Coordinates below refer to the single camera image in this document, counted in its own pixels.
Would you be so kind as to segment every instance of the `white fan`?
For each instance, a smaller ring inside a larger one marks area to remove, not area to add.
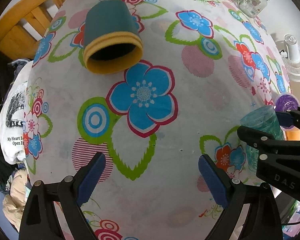
[[[287,49],[287,56],[282,57],[288,76],[291,81],[300,82],[300,46],[296,38],[291,34],[284,36],[284,44]]]

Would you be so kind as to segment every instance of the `purple object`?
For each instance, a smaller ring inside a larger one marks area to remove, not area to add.
[[[275,110],[278,112],[285,112],[287,110],[297,110],[300,105],[298,99],[290,93],[282,93],[275,101]],[[294,126],[284,127],[284,129],[292,129]]]

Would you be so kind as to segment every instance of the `orange object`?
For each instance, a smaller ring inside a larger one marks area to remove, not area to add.
[[[286,136],[288,141],[300,141],[300,130],[295,127],[291,131],[286,131]]]

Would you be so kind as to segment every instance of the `table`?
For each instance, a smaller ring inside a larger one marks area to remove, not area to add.
[[[99,1],[66,0],[34,59],[24,130],[31,182],[59,182],[101,151],[106,169],[82,206],[100,240],[204,239],[222,207],[198,159],[208,154],[230,177],[260,184],[236,129],[290,91],[280,54],[260,19],[232,0],[123,0],[144,55],[125,72],[96,75],[82,39]]]

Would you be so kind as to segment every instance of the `black cable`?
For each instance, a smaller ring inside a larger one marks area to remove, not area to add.
[[[298,224],[300,224],[300,221],[299,222],[294,222],[294,223],[283,223],[281,225],[283,225],[283,226],[293,226],[293,225],[298,225]]]

